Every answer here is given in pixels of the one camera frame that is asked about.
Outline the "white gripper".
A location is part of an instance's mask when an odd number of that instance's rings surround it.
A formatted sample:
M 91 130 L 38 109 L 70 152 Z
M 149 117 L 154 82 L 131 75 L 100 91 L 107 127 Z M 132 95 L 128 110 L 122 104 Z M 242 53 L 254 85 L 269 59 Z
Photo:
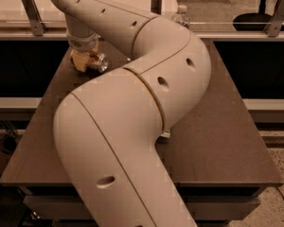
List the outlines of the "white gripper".
M 93 32 L 87 37 L 78 37 L 66 31 L 66 36 L 69 45 L 73 48 L 70 53 L 71 62 L 73 62 L 78 71 L 85 73 L 88 68 L 90 56 L 95 56 L 98 53 L 97 33 Z

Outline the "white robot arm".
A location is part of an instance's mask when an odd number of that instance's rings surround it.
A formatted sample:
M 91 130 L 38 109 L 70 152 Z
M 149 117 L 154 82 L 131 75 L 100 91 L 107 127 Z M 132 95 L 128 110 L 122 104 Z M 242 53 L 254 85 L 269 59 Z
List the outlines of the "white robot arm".
M 66 96 L 53 119 L 62 165 L 98 227 L 197 227 L 155 149 L 204 95 L 211 61 L 190 30 L 112 0 L 51 0 L 75 46 L 96 32 L 129 63 Z

